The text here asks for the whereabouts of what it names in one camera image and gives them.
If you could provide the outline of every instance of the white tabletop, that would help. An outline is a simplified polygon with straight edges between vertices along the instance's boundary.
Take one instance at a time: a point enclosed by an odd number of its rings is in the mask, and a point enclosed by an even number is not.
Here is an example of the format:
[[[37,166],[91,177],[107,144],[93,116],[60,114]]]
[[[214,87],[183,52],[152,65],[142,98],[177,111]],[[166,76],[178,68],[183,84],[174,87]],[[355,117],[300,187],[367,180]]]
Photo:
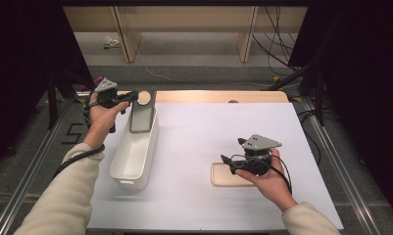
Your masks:
[[[126,190],[109,175],[125,114],[117,119],[117,132],[105,142],[89,229],[285,229],[280,210],[257,188],[216,187],[211,182],[212,163],[221,162],[221,154],[243,154],[237,138],[254,133],[282,143],[278,149],[291,175],[294,198],[311,203],[343,228],[291,104],[156,104],[156,109],[159,136],[147,187]]]

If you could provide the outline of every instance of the white plastic container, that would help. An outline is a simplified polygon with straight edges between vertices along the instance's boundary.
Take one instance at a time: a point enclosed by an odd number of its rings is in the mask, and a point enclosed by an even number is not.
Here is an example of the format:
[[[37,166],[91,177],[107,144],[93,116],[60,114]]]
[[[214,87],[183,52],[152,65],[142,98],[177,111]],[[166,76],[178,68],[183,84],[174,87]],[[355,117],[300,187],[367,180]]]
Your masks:
[[[159,132],[157,111],[154,109],[151,130],[132,133],[131,115],[125,126],[120,145],[110,168],[110,175],[122,188],[143,189],[148,182]]]

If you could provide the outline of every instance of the human hand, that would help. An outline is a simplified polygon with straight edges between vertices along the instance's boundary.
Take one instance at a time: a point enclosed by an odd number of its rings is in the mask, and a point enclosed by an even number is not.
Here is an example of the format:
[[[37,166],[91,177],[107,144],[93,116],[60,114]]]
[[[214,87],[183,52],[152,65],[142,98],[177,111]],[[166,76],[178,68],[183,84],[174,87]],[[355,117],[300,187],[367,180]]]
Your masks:
[[[277,149],[272,148],[270,149],[270,152],[273,156],[279,158],[279,152]],[[272,157],[271,165],[280,172],[284,172],[279,159]],[[236,174],[257,186],[260,192],[270,201],[275,203],[282,212],[285,212],[287,209],[297,205],[297,202],[291,196],[284,179],[272,169],[261,176],[256,176],[251,172],[242,169],[237,169]]]
[[[96,100],[98,95],[93,93],[90,100]],[[89,110],[91,126],[83,140],[92,149],[98,149],[104,143],[105,138],[114,125],[117,114],[128,107],[128,102],[121,102],[111,109],[104,108],[100,105],[93,106]]]

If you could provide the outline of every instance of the wire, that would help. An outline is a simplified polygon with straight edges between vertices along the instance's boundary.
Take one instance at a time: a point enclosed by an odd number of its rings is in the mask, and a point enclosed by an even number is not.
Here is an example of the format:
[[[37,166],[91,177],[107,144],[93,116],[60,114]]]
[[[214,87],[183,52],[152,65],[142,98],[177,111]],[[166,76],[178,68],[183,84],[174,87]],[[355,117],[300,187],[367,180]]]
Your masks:
[[[79,160],[81,160],[81,159],[84,159],[84,158],[86,158],[86,157],[89,157],[89,156],[92,156],[92,155],[101,153],[101,152],[103,152],[104,150],[105,150],[105,146],[104,146],[104,145],[101,145],[101,147],[99,147],[99,149],[91,150],[91,151],[84,152],[84,153],[81,153],[81,154],[79,154],[79,155],[76,155],[76,156],[74,156],[74,157],[71,157],[70,159],[68,159],[66,162],[62,163],[62,164],[58,167],[58,169],[55,171],[55,173],[54,173],[52,179],[54,179],[60,172],[62,172],[62,170],[64,170],[64,169],[65,169],[66,167],[68,167],[69,165],[71,165],[71,164],[73,164],[73,163],[75,163],[75,162],[77,162],[77,161],[79,161]]]
[[[272,25],[272,27],[274,29],[274,35],[272,37],[271,46],[272,46],[272,43],[274,42],[275,36],[278,36],[279,44],[281,45],[282,54],[284,54],[285,60],[288,61],[287,56],[285,55],[285,52],[284,52],[284,49],[283,49],[285,47],[285,44],[284,44],[284,41],[281,38],[281,35],[279,34],[279,16],[280,16],[280,13],[281,13],[281,7],[279,7],[279,6],[275,7],[275,9],[276,9],[276,11],[275,11],[276,23],[275,24],[274,24],[274,22],[272,20],[272,17],[270,15],[268,7],[266,6],[265,8],[266,8],[267,15],[269,16],[271,25]],[[285,51],[290,56],[290,53],[288,52],[286,47],[285,47]]]
[[[323,110],[332,110],[331,108],[322,108]],[[310,141],[312,141],[312,143],[316,146],[316,149],[318,150],[318,159],[317,159],[317,165],[320,165],[321,162],[321,150],[319,148],[318,143],[312,138],[312,136],[306,131],[306,129],[304,128],[304,122],[307,118],[310,118],[312,116],[314,116],[316,114],[316,110],[309,110],[309,111],[304,111],[301,113],[298,113],[297,116],[301,116],[306,114],[301,120],[300,120],[300,125],[303,128],[304,133],[306,134],[306,136],[309,138]]]
[[[257,42],[257,44],[261,47],[261,49],[263,49],[263,51],[265,51],[267,54],[269,54],[269,56],[273,57],[274,59],[276,59],[277,61],[279,61],[279,62],[282,63],[283,65],[289,67],[287,63],[281,61],[277,56],[275,56],[273,53],[271,53],[269,50],[267,50],[267,49],[257,40],[257,38],[255,37],[254,34],[252,35],[252,37],[253,37],[254,40]]]
[[[291,33],[288,33],[288,35],[291,37],[291,40],[293,40],[293,42],[296,43],[296,40],[294,40],[293,35],[291,35]]]
[[[264,33],[264,36],[265,36],[269,41],[272,41],[272,38],[270,38],[266,33]],[[289,46],[287,46],[287,45],[282,45],[282,44],[280,44],[280,43],[278,43],[278,42],[276,42],[276,41],[274,41],[273,43],[276,44],[276,45],[278,45],[278,46],[283,46],[283,47],[285,47],[285,48],[288,48],[288,49],[290,49],[290,50],[293,49],[292,47],[289,47]]]
[[[245,158],[245,161],[234,161],[234,160],[233,160],[234,157],[242,157],[242,158]],[[281,171],[279,171],[277,168],[275,168],[275,167],[272,166],[271,164],[268,164],[267,162],[261,161],[261,160],[266,160],[266,159],[269,159],[269,158],[277,158],[277,159],[282,163],[282,165],[283,165],[284,168],[285,168],[285,171],[287,172],[288,178],[285,177],[285,175],[284,175]],[[268,168],[272,169],[272,170],[273,170],[274,172],[276,172],[279,176],[281,176],[281,178],[284,180],[285,184],[287,185],[288,191],[290,192],[290,194],[293,194],[293,192],[292,192],[292,185],[291,185],[291,176],[290,176],[290,172],[288,171],[288,168],[287,168],[287,165],[285,164],[285,162],[284,162],[279,156],[276,156],[276,155],[269,155],[269,156],[266,157],[265,159],[264,159],[264,158],[261,159],[261,156],[255,156],[255,157],[253,157],[253,156],[245,156],[245,155],[232,155],[232,157],[230,157],[230,159],[231,159],[232,164],[233,164],[235,167],[237,167],[237,168],[241,168],[244,164],[247,164],[247,163],[252,162],[252,161],[254,161],[254,160],[260,159],[258,162],[260,162],[261,164],[263,164],[263,165],[267,166]]]
[[[154,76],[154,77],[160,77],[160,78],[164,78],[166,80],[170,80],[170,81],[175,81],[175,82],[192,82],[192,83],[200,83],[200,84],[205,84],[205,83],[223,83],[223,84],[230,84],[230,85],[240,85],[240,84],[249,84],[249,85],[259,85],[259,86],[267,86],[267,87],[271,87],[272,85],[267,85],[267,84],[261,84],[261,83],[254,83],[254,82],[227,82],[227,81],[213,81],[213,80],[208,80],[208,81],[196,81],[196,80],[180,80],[180,79],[172,79],[169,78],[167,76],[163,76],[163,75],[157,75],[157,74],[153,74],[152,72],[149,71],[148,67],[145,66],[145,69],[147,70],[147,72]]]

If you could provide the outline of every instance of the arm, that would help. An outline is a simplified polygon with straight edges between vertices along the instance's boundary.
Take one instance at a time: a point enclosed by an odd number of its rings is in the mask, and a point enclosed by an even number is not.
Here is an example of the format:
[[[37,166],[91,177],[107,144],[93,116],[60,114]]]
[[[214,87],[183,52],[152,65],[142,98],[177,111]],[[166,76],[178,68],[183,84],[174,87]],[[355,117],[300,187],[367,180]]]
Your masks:
[[[279,152],[271,149],[271,154],[279,158]],[[272,158],[272,166],[284,172],[281,161]],[[282,211],[282,221],[290,234],[339,234],[339,231],[324,215],[307,203],[298,204],[288,191],[284,180],[273,170],[256,176],[248,171],[238,169],[236,173],[252,182],[260,192],[275,203]]]
[[[83,143],[74,146],[63,162],[78,154],[98,149],[113,126],[117,114],[127,107],[120,103],[111,109],[92,107],[92,125]],[[85,234],[91,215],[90,199],[104,155],[81,159],[65,168],[51,182],[26,216],[16,234]]]

